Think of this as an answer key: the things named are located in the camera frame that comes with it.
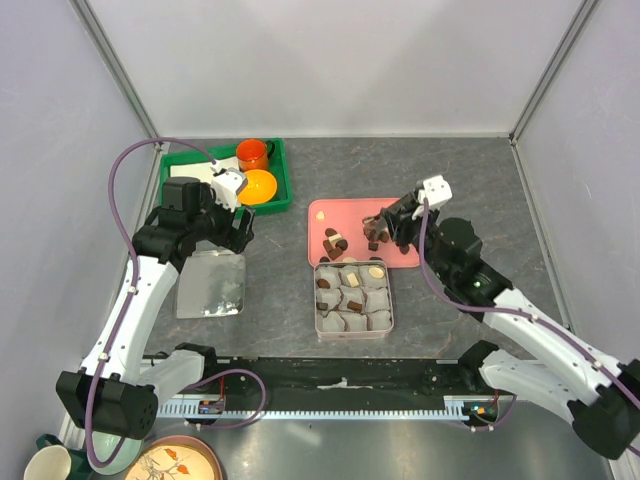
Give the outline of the pink tray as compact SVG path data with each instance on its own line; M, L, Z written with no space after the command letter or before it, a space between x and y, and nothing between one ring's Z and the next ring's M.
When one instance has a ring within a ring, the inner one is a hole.
M345 257L353 257L358 261L367 261L371 257L381 259L389 268L415 268L419 266L419 256L414 248L402 254L392 242L381 243L377 251L368 249L368 240L363 233L362 219L376 215L384 207L388 207L396 198L354 198L354 199L318 199L308 208L308 262L315 267L322 257L327 256L324 241L325 231L333 229L348 243L346 252L337 261ZM323 212L324 221L315 216Z

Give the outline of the white rectangular chocolate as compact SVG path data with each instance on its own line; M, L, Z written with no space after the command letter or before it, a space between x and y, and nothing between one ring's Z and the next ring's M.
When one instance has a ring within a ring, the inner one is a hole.
M357 276L355 274L353 274L353 273L349 273L347 275L347 281L348 281L348 283L349 283L349 285L351 287L357 287L357 286L360 285L360 282L359 282Z

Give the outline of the pink chocolate tin box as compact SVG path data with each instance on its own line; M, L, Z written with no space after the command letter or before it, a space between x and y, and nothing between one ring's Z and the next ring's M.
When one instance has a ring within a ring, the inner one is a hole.
M379 267L385 276L373 278L368 270ZM357 276L360 285L351 287L347 275ZM317 281L330 283L319 288ZM378 340L395 326L393 300L387 266L379 259L354 263L320 263L314 267L315 330L322 341ZM347 303L360 303L361 312L349 310Z

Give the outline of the brown bar chocolate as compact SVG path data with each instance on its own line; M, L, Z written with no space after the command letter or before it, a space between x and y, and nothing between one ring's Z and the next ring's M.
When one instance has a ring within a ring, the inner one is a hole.
M349 301L349 302L347 303L347 308L348 308L349 310L352 310L352 311L361 312L361 311L362 311L363 306L362 306L360 303L358 303L358 302Z

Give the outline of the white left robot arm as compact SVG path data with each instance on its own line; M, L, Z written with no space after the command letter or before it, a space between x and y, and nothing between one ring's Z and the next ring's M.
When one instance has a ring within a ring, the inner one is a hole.
M236 213L247 184L233 170L210 182L164 182L160 204L132 238L125 278L100 337L79 369L62 372L56 382L67 413L87 435L141 440L174 395L188 387L208 393L218 385L220 371L207 361L206 347L176 349L148 370L141 362L160 307L197 244L240 254L253 239L253 209Z

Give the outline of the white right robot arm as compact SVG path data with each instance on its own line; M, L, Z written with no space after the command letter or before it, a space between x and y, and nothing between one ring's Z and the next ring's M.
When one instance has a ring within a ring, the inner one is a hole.
M555 322L483 259L483 242L470 221L440 219L414 193L382 209L374 230L417 250L423 276L441 300L532 355L521 361L476 344L468 353L479 358L457 371L465 391L491 387L534 403L568 422L607 459L639 452L638 360L624 363Z

